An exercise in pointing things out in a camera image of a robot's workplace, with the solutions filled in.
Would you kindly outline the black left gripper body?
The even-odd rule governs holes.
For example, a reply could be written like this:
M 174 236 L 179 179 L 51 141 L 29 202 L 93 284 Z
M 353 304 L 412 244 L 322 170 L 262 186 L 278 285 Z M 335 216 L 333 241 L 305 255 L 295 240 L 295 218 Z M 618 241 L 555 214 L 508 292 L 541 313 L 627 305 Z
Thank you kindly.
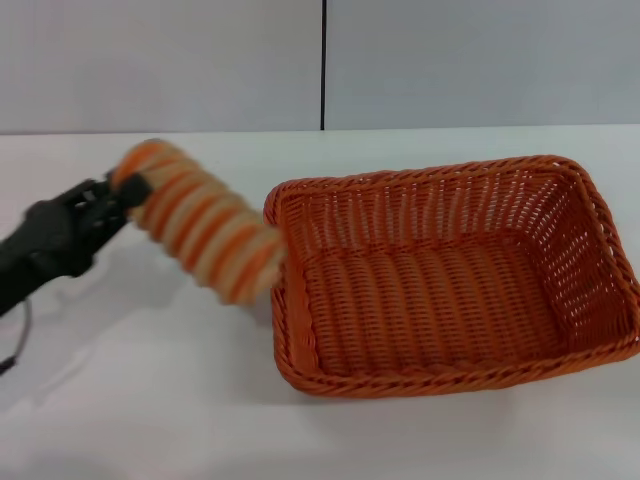
M 45 278 L 77 278 L 126 223 L 123 203 L 105 181 L 83 181 L 29 207 L 28 259 Z

